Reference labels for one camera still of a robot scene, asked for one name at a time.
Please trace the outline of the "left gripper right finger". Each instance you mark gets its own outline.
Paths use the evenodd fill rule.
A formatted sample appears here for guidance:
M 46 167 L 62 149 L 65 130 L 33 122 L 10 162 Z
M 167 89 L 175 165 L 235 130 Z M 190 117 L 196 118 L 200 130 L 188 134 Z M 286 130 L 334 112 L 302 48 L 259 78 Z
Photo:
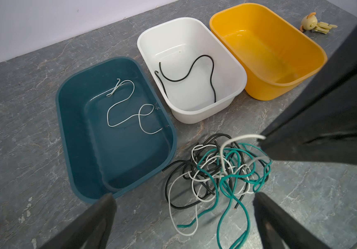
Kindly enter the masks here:
M 265 249 L 327 249 L 328 246 L 298 223 L 265 193 L 253 200 L 257 229 Z

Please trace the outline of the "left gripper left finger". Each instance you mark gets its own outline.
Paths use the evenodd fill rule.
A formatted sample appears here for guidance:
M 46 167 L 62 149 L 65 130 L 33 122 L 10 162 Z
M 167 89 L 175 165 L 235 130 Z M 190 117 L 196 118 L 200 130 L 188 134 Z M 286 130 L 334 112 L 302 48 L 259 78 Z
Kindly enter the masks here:
M 42 249 L 104 249 L 111 234 L 117 204 L 106 194 L 78 216 Z

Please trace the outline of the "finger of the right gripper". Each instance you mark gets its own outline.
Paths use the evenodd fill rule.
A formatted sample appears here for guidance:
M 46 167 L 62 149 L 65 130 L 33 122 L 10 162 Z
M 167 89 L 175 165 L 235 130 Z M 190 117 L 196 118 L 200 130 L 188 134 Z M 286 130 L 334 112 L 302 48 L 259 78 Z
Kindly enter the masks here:
M 274 160 L 357 165 L 357 26 L 262 134 Z

